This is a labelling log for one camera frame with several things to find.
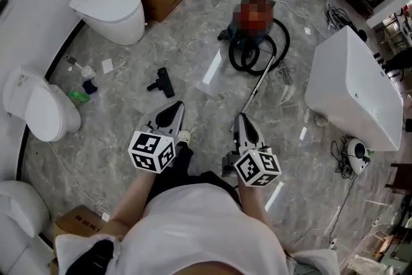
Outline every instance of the toilet lid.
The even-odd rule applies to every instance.
[[[52,93],[42,86],[35,88],[26,108],[27,126],[42,141],[54,140],[62,129],[64,114]]]
[[[140,5],[141,0],[84,0],[79,1],[76,11],[104,22],[127,18]]]

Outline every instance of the marble tile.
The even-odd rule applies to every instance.
[[[220,174],[221,158],[232,149],[232,121],[258,81],[257,77],[236,71],[227,56],[228,43],[217,40],[239,1],[183,0],[164,22],[149,22],[143,39],[131,46],[115,45],[87,26],[80,31],[68,54],[80,65],[90,65],[97,71],[98,91],[89,102],[77,104],[82,117],[77,133],[68,133],[51,144],[30,136],[24,159],[24,179],[44,198],[53,218],[79,204],[101,213],[89,197],[112,211],[139,174],[126,150],[132,132],[145,123],[152,110],[171,100],[185,103],[183,128],[191,132],[194,150],[190,173],[212,170]],[[276,71],[270,72],[247,114],[260,126],[283,171],[277,182],[263,190],[266,202],[279,181],[285,184],[269,210],[279,239],[294,249],[318,249],[328,245],[326,229],[332,226],[352,182],[335,172],[337,163],[330,154],[332,141],[339,141],[343,132],[331,124],[317,126],[314,112],[304,102],[314,50],[323,38],[282,1],[309,18],[324,36],[334,33],[324,20],[326,4],[343,8],[367,32],[368,46],[374,51],[379,48],[374,32],[343,0],[278,0],[274,7],[275,17],[290,33],[286,59],[294,68],[293,83],[286,86]],[[285,44],[283,32],[274,26],[270,35],[280,53]],[[264,52],[270,49],[268,45],[263,43],[261,49],[258,68],[263,68],[270,57]],[[221,64],[210,84],[205,84],[202,80],[218,52]],[[104,75],[101,62],[108,58],[114,70]],[[166,99],[162,91],[146,90],[163,66],[176,94],[171,99]],[[62,60],[51,83],[65,93],[82,91],[80,71],[74,68],[69,72],[68,67]],[[307,133],[300,140],[303,127]],[[341,263],[348,261],[383,211],[388,218],[396,212],[398,200],[384,185],[391,175],[391,161],[410,159],[410,139],[404,134],[398,153],[376,153],[367,171],[356,179],[333,234],[337,233]],[[385,209],[368,200],[394,206]],[[52,235],[50,228],[46,234]]]

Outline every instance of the fiducial marker cube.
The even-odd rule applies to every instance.
[[[253,149],[249,149],[234,168],[245,185],[252,187],[264,187],[282,174],[276,155]]]
[[[128,151],[135,167],[155,173],[161,173],[176,156],[173,138],[140,131],[133,134]]]

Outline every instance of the vacuum hose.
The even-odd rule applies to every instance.
[[[281,27],[283,33],[285,34],[286,43],[285,43],[285,48],[283,48],[283,52],[282,52],[281,56],[276,60],[275,63],[273,63],[273,65],[270,66],[269,71],[272,71],[274,68],[276,68],[279,65],[279,63],[285,58],[286,53],[289,50],[289,45],[290,45],[290,36],[289,36],[289,32],[286,29],[286,27],[283,25],[283,23],[281,21],[279,21],[277,19],[273,19],[273,22]],[[272,56],[276,56],[277,48],[276,48],[275,42],[273,41],[273,39],[269,35],[266,35],[265,39],[272,45],[272,48],[273,48]],[[251,38],[248,38],[246,40],[245,47],[242,51],[241,66],[236,63],[236,60],[234,59],[234,49],[239,44],[240,41],[241,40],[239,38],[234,38],[232,40],[232,42],[230,43],[230,46],[229,46],[229,60],[230,60],[230,63],[232,64],[233,68],[235,68],[238,71],[248,72],[249,74],[251,74],[253,76],[262,75],[265,72],[265,69],[262,69],[262,70],[253,70],[252,69],[252,67],[257,63],[257,61],[259,59],[260,49],[259,49],[259,46]],[[249,63],[246,63],[246,59],[249,57],[249,51],[251,51],[251,50],[255,51],[255,55]]]

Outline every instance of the white basin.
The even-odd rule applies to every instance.
[[[373,52],[348,26],[315,49],[304,99],[371,149],[399,150],[402,98]]]

